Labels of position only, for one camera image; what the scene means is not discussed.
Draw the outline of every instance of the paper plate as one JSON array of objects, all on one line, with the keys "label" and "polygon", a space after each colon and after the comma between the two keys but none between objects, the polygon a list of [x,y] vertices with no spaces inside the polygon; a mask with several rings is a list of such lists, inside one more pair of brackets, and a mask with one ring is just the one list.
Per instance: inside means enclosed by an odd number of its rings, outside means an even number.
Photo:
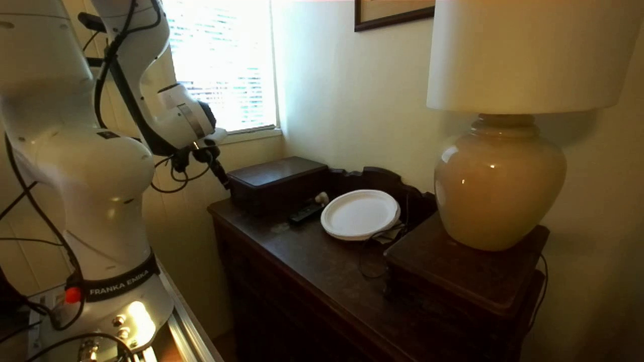
[{"label": "paper plate", "polygon": [[331,201],[322,212],[320,221],[324,230],[334,238],[359,241],[393,226],[400,213],[398,202],[388,193],[357,190]]}]

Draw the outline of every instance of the red button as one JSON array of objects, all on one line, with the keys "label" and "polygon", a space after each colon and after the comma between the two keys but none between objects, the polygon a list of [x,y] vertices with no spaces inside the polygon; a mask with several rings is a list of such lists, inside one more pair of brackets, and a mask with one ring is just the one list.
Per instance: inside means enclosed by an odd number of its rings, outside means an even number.
[{"label": "red button", "polygon": [[74,304],[80,302],[82,298],[81,288],[71,287],[65,291],[65,302]]}]

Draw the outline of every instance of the wall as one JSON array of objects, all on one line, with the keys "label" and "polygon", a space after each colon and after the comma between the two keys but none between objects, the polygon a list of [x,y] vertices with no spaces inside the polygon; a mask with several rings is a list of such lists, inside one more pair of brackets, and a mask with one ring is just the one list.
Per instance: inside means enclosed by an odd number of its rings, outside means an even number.
[{"label": "wall", "polygon": [[[385,167],[433,191],[440,150],[474,115],[425,107],[432,21],[354,33],[353,15],[351,1],[274,7],[287,153],[333,167]],[[617,106],[538,119],[569,169],[543,220],[552,231],[551,283],[525,361],[627,361],[641,351],[643,293],[634,286],[644,254],[643,68],[640,36]]]},{"label": "wall", "polygon": [[[81,44],[91,32],[76,20],[79,12],[95,14],[89,0],[64,0]],[[89,56],[102,55],[103,35],[88,48]],[[146,99],[156,100],[156,90],[174,83],[172,59],[166,52],[148,71],[143,80]],[[105,123],[128,135],[137,135],[136,127],[111,81],[106,85],[102,102]],[[158,104],[151,105],[153,112]],[[220,161],[228,171],[281,158],[282,138],[227,144],[221,147]],[[191,163],[189,175],[203,169],[203,164]],[[0,206],[8,205],[21,190],[10,170],[4,145],[0,148]],[[176,187],[167,172],[155,175],[155,184],[164,189]],[[45,212],[62,228],[64,215],[61,201],[46,185],[38,185],[34,195]],[[144,194],[144,216],[148,237],[156,255],[177,284],[194,313],[211,337],[232,327],[229,302],[225,291],[222,266],[214,244],[212,221],[205,208],[212,202],[229,197],[212,175],[191,182],[183,191],[162,195],[148,189]],[[44,238],[54,236],[38,218],[28,202],[21,202],[0,222],[0,236]],[[70,273],[62,250],[49,245],[30,242],[0,242],[0,265],[9,280],[23,293],[32,294],[63,283]]]}]

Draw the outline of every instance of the table lamp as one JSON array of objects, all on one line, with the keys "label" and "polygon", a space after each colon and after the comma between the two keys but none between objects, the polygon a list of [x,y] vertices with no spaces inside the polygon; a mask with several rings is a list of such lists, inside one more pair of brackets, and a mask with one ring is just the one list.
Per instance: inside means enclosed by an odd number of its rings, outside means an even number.
[{"label": "table lamp", "polygon": [[438,0],[427,107],[480,113],[442,153],[434,186],[445,229],[501,251],[554,203],[566,161],[533,114],[617,103],[642,0]]}]

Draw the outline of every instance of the lamp shade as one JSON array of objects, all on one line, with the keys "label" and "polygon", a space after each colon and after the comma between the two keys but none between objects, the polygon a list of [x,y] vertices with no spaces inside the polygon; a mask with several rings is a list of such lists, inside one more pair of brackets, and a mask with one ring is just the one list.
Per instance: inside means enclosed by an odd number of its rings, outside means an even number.
[{"label": "lamp shade", "polygon": [[438,0],[427,107],[489,114],[617,103],[643,0]]}]

